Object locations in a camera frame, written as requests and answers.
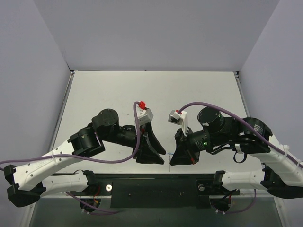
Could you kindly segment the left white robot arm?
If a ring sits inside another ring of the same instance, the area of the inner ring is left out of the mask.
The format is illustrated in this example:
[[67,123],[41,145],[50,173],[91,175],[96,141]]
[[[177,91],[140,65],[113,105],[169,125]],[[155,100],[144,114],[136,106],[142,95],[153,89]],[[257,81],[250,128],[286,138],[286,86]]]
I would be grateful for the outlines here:
[[[166,154],[152,130],[153,114],[145,108],[134,112],[135,125],[120,126],[118,113],[104,109],[91,123],[70,136],[62,145],[33,159],[7,161],[4,177],[10,184],[8,199],[16,207],[25,207],[41,197],[61,192],[83,192],[91,195],[100,185],[92,171],[57,175],[63,168],[82,160],[103,164],[123,163],[131,158],[140,164],[164,164]],[[94,156],[105,151],[104,142],[132,148],[132,154],[119,160],[99,160]]]

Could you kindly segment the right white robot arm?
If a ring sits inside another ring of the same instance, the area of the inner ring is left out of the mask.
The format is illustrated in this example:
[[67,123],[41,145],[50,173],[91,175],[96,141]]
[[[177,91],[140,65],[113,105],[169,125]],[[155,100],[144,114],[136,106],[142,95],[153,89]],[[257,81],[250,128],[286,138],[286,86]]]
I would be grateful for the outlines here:
[[231,149],[261,161],[263,167],[255,171],[228,172],[218,170],[212,182],[204,187],[216,193],[238,189],[265,190],[269,194],[294,199],[303,196],[303,164],[281,145],[272,131],[259,119],[224,117],[214,108],[205,107],[197,116],[202,130],[192,132],[187,125],[185,111],[172,111],[168,121],[180,125],[175,134],[176,150],[170,165],[194,165],[202,151],[216,155]]

